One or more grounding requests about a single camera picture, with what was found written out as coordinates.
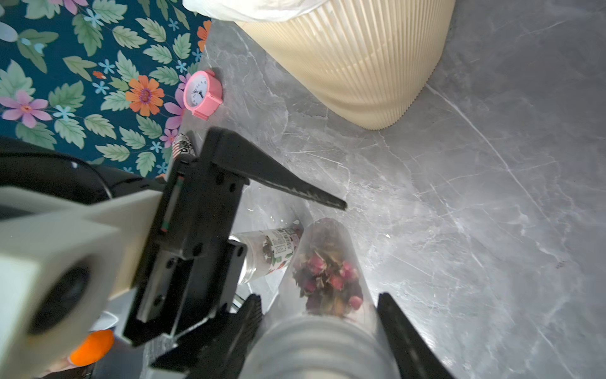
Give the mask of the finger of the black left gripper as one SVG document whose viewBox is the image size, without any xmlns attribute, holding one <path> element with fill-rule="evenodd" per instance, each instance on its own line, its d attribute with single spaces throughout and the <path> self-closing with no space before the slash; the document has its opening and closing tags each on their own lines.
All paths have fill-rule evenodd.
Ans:
<svg viewBox="0 0 606 379">
<path fill-rule="evenodd" d="M 263 320 L 260 295 L 250 295 L 234 314 L 222 309 L 179 339 L 150 366 L 151 377 L 237 378 Z"/>
<path fill-rule="evenodd" d="M 240 134 L 224 128 L 216 131 L 220 137 L 212 162 L 222 169 L 311 202 L 347 209 L 344 200 L 302 180 Z"/>
</svg>

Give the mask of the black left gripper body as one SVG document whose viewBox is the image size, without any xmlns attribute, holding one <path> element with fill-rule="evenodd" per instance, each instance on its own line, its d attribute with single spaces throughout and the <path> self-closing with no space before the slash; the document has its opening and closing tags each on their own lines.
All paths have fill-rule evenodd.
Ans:
<svg viewBox="0 0 606 379">
<path fill-rule="evenodd" d="M 249 142 L 213 127 L 200 155 L 180 154 L 152 222 L 122 337 L 133 346 L 184 333 L 235 294 L 243 254 L 229 241 L 248 178 L 231 164 Z"/>
</svg>

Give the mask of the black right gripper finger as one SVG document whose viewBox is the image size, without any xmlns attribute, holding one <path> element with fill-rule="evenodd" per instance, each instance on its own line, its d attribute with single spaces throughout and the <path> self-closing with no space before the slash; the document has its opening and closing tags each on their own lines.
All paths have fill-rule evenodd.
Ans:
<svg viewBox="0 0 606 379">
<path fill-rule="evenodd" d="M 455 378 L 387 292 L 379 295 L 377 312 L 401 378 Z"/>
</svg>

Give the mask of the clear jar with dried flowers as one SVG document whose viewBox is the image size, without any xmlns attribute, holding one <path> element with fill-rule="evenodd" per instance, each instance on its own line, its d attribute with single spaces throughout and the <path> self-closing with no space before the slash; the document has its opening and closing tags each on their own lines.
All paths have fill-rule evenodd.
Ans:
<svg viewBox="0 0 606 379">
<path fill-rule="evenodd" d="M 306 227 L 264 315 L 241 378 L 398 378 L 346 227 Z"/>
</svg>

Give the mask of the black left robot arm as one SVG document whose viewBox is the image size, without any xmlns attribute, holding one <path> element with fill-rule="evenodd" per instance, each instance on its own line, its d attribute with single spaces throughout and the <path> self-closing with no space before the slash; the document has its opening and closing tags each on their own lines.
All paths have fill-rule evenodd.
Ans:
<svg viewBox="0 0 606 379">
<path fill-rule="evenodd" d="M 149 377 L 238 377 L 262 317 L 257 295 L 230 311 L 248 253 L 231 234 L 251 182 L 347 207 L 229 129 L 178 155 L 164 184 L 4 137 L 1 376 L 49 369 L 131 294 L 118 336 L 176 340 Z"/>
</svg>

